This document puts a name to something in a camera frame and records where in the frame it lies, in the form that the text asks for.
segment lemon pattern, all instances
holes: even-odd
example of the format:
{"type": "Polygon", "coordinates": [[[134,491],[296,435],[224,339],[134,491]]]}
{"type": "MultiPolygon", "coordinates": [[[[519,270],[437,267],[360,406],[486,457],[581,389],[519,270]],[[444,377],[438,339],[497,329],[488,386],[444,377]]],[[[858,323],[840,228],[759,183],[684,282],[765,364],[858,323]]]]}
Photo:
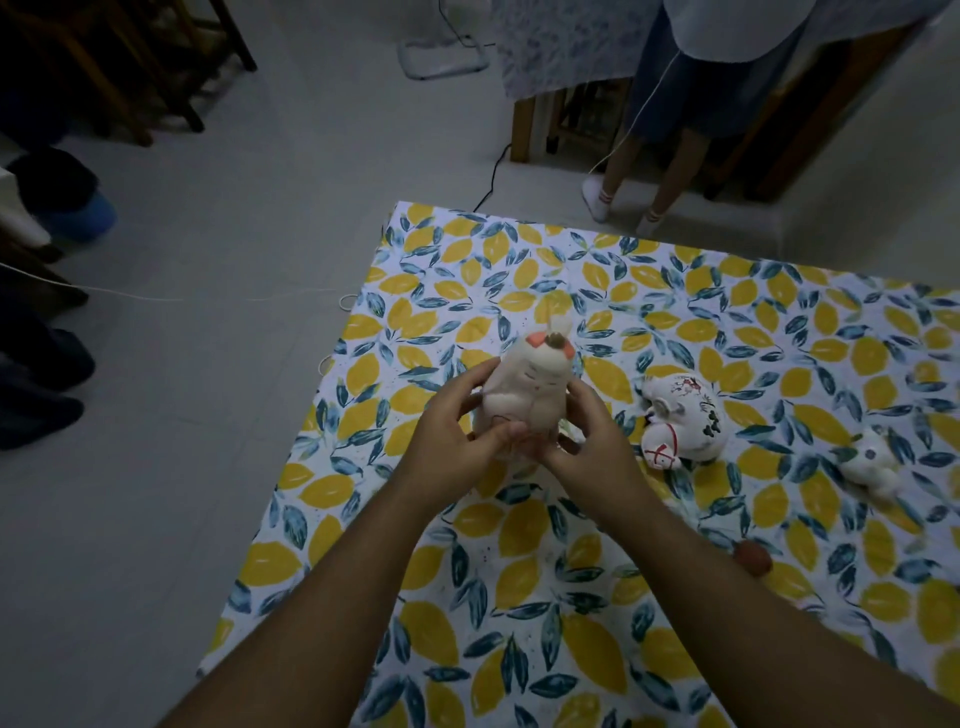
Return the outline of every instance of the lemon pattern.
{"type": "MultiPolygon", "coordinates": [[[[692,528],[773,557],[763,583],[960,701],[955,292],[400,203],[201,665],[324,557],[445,381],[551,314],[638,449],[644,375],[696,371],[735,436],[648,473],[692,528]],[[835,463],[865,426],[900,461],[868,505],[835,463]]],[[[465,419],[461,426],[469,429],[465,419]]],[[[639,570],[542,469],[494,462],[427,528],[354,724],[732,725],[639,570]]]]}

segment toy face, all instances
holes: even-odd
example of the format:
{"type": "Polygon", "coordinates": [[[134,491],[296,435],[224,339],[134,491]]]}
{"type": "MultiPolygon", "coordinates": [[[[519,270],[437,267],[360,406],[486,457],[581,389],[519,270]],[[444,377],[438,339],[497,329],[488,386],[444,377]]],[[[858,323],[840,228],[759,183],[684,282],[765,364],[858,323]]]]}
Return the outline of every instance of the toy face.
{"type": "Polygon", "coordinates": [[[523,362],[520,367],[520,379],[528,387],[544,394],[566,389],[566,380],[560,373],[551,371],[543,364],[534,364],[532,361],[523,362]]]}

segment white ceramic figurine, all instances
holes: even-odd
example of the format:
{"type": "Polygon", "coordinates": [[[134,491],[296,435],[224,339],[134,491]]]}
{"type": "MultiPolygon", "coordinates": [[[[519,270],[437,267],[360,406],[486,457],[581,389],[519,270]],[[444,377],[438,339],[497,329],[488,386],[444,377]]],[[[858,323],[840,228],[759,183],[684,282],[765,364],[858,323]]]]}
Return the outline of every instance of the white ceramic figurine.
{"type": "Polygon", "coordinates": [[[525,422],[531,432],[555,436],[566,415],[566,384],[573,376],[576,351],[570,320],[551,317],[546,331],[516,340],[483,386],[483,406],[474,430],[479,434],[499,420],[525,422]]]}
{"type": "Polygon", "coordinates": [[[640,447],[656,470],[675,470],[680,459],[712,460],[723,452],[731,424],[710,385],[694,374],[646,377],[640,394],[650,401],[640,447]]]}
{"type": "Polygon", "coordinates": [[[853,438],[853,447],[844,448],[837,467],[851,483],[862,485],[869,493],[883,500],[892,500],[900,489],[897,458],[890,451],[883,435],[867,427],[853,438]]]}

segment finger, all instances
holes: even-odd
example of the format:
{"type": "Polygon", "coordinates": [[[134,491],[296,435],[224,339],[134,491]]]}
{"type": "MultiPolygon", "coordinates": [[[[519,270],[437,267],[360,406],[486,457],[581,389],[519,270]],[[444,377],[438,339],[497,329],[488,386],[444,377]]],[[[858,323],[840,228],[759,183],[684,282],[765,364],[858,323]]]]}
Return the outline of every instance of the finger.
{"type": "Polygon", "coordinates": [[[459,420],[461,417],[466,415],[468,412],[472,412],[474,409],[479,407],[483,403],[483,395],[479,392],[474,392],[469,395],[465,400],[460,402],[460,414],[457,415],[459,420]]]}
{"type": "Polygon", "coordinates": [[[563,451],[557,443],[547,440],[543,436],[530,437],[524,440],[519,448],[527,457],[533,458],[541,463],[548,471],[554,474],[558,480],[564,482],[564,473],[570,467],[570,461],[573,455],[563,451]]]}
{"type": "Polygon", "coordinates": [[[491,459],[502,449],[525,437],[529,430],[526,423],[507,422],[491,427],[473,441],[473,449],[485,460],[491,459]]]}
{"type": "Polygon", "coordinates": [[[574,377],[566,386],[569,388],[577,406],[583,412],[587,427],[600,425],[611,418],[610,412],[607,411],[607,405],[603,403],[600,395],[589,384],[574,377]]]}
{"type": "Polygon", "coordinates": [[[578,452],[580,452],[580,448],[582,447],[580,443],[571,440],[566,435],[561,435],[557,438],[557,445],[565,449],[571,455],[576,455],[578,452]]]}
{"type": "Polygon", "coordinates": [[[584,407],[569,392],[566,393],[566,420],[577,425],[585,435],[590,435],[590,425],[584,407]]]}
{"type": "Polygon", "coordinates": [[[475,367],[467,369],[461,375],[454,377],[441,387],[440,391],[433,398],[434,406],[448,407],[455,403],[455,406],[459,409],[461,402],[469,396],[473,388],[479,387],[487,381],[487,378],[499,363],[500,357],[495,356],[477,364],[475,367]]]}

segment black cable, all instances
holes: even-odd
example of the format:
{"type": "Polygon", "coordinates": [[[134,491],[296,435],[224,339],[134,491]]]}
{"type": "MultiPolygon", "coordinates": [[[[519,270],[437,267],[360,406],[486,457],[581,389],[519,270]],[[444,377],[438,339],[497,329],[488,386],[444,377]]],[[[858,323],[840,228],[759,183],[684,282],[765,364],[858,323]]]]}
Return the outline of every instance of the black cable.
{"type": "Polygon", "coordinates": [[[507,150],[510,149],[512,145],[508,144],[503,148],[503,151],[500,153],[500,159],[496,161],[496,164],[493,166],[493,173],[490,175],[490,191],[483,196],[483,200],[477,203],[477,206],[473,209],[476,212],[480,209],[480,206],[483,205],[493,194],[493,181],[496,179],[496,168],[500,166],[500,162],[503,161],[503,158],[507,156],[507,150]]]}
{"type": "MultiPolygon", "coordinates": [[[[476,48],[476,47],[477,47],[477,44],[476,44],[476,43],[473,43],[472,45],[467,44],[467,42],[464,41],[464,39],[461,37],[461,35],[460,35],[459,33],[457,33],[457,29],[453,27],[453,23],[450,22],[450,18],[448,18],[448,17],[446,16],[446,13],[444,12],[444,2],[443,2],[443,0],[437,0],[437,10],[440,11],[440,17],[444,19],[444,23],[446,23],[446,27],[449,28],[449,29],[453,32],[453,35],[455,35],[455,36],[457,37],[457,40],[460,41],[460,44],[461,44],[462,46],[464,46],[464,48],[476,48]]],[[[483,44],[483,47],[484,47],[484,48],[490,48],[490,47],[493,46],[493,45],[496,45],[496,43],[484,43],[484,44],[483,44]]]]}

